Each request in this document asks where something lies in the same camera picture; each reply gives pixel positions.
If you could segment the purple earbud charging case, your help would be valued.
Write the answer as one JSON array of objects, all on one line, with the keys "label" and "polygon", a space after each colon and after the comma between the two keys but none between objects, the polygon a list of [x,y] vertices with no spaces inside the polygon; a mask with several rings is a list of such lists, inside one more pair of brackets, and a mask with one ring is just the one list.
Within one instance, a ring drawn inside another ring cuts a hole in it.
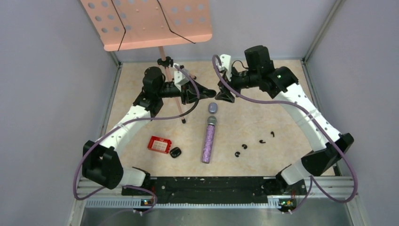
[{"label": "purple earbud charging case", "polygon": [[208,112],[209,112],[210,114],[216,114],[217,111],[218,111],[218,105],[217,105],[217,103],[212,102],[212,103],[210,103],[210,104],[208,105]]}]

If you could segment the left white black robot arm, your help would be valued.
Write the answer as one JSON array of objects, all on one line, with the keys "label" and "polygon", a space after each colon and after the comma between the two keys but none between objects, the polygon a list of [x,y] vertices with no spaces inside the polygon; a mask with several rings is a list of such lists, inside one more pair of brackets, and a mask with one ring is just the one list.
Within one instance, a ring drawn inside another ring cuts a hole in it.
[{"label": "left white black robot arm", "polygon": [[165,98],[179,97],[182,103],[193,104],[199,100],[214,98],[216,91],[197,83],[186,69],[179,68],[173,81],[166,81],[159,67],[149,67],[144,72],[143,87],[126,115],[96,142],[88,141],[83,147],[83,177],[105,187],[133,186],[139,194],[150,191],[151,182],[144,170],[124,167],[120,157],[136,133],[152,120],[160,120],[157,114]]}]

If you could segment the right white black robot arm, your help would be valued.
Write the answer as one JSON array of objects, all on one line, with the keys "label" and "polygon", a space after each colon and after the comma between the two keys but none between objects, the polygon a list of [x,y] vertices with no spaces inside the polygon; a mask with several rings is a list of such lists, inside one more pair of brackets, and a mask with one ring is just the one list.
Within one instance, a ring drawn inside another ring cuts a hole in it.
[{"label": "right white black robot arm", "polygon": [[234,103],[242,89],[259,88],[269,95],[269,103],[281,105],[306,136],[311,151],[300,160],[281,170],[276,178],[276,188],[288,194],[295,183],[320,176],[342,158],[354,142],[350,133],[334,128],[305,94],[298,78],[285,66],[276,68],[267,47],[258,45],[245,50],[247,67],[237,71],[230,55],[213,57],[218,83],[217,100]]}]

